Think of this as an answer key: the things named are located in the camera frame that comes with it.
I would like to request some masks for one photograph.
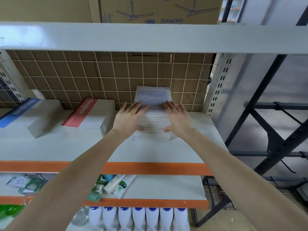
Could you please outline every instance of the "stack of notebooks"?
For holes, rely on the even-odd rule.
[[[68,138],[103,137],[115,117],[114,100],[86,98],[62,123]]]
[[[166,100],[172,101],[169,87],[137,87],[135,101],[142,101],[142,106],[150,107],[137,123],[143,126],[144,131],[135,131],[134,141],[169,141],[170,132],[165,133],[163,130],[171,124],[161,105]]]
[[[38,138],[60,110],[63,108],[58,100],[28,98],[0,117],[0,138]]]

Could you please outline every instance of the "forearm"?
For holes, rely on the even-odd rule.
[[[197,130],[191,130],[184,140],[258,230],[306,229],[307,215],[247,165]]]
[[[48,182],[7,230],[65,230],[124,139],[110,131]]]

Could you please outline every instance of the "finger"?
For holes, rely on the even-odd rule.
[[[133,108],[132,108],[132,113],[136,113],[138,109],[141,107],[142,101],[138,102]]]
[[[183,113],[187,113],[186,109],[184,108],[184,106],[182,105],[182,103],[180,103],[180,109]]]
[[[125,110],[125,112],[128,113],[128,112],[134,107],[134,105],[135,105],[136,103],[137,103],[137,102],[131,103],[131,105]]]
[[[162,103],[162,106],[164,107],[164,110],[166,111],[167,114],[171,114],[172,111],[169,108],[169,106],[166,103]]]
[[[164,132],[169,132],[169,131],[171,131],[171,126],[167,126],[164,128]]]
[[[146,105],[145,107],[143,107],[142,109],[140,109],[137,114],[139,117],[141,117],[143,114],[145,114],[145,112],[148,110],[150,106],[149,105]]]
[[[136,131],[143,131],[143,127],[142,126],[136,126]]]
[[[170,101],[170,103],[175,107],[176,110],[178,110],[180,112],[179,107],[173,101]]]
[[[125,111],[126,104],[127,104],[127,103],[126,103],[126,101],[125,101],[124,104],[122,105],[122,107],[120,108],[119,113],[122,113],[122,112]]]
[[[173,106],[173,104],[171,104],[169,101],[166,101],[166,104],[169,106],[169,108],[171,109],[173,113],[177,111],[176,108]]]

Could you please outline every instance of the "white notebook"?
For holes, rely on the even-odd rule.
[[[135,101],[142,101],[142,106],[150,107],[137,123],[143,126],[144,131],[135,131],[134,141],[169,141],[170,132],[165,133],[163,130],[171,124],[161,105],[166,100],[172,101],[169,87],[137,87]]]

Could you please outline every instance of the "hand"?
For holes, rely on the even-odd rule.
[[[179,107],[174,102],[166,101],[162,104],[171,126],[164,128],[164,132],[171,131],[181,139],[187,137],[194,130],[190,117],[182,104]]]
[[[147,105],[138,111],[142,105],[142,102],[134,102],[125,110],[126,104],[127,103],[124,102],[119,112],[117,113],[112,128],[112,130],[118,132],[125,139],[131,136],[135,131],[143,131],[143,127],[137,126],[136,124],[141,116],[149,108]]]

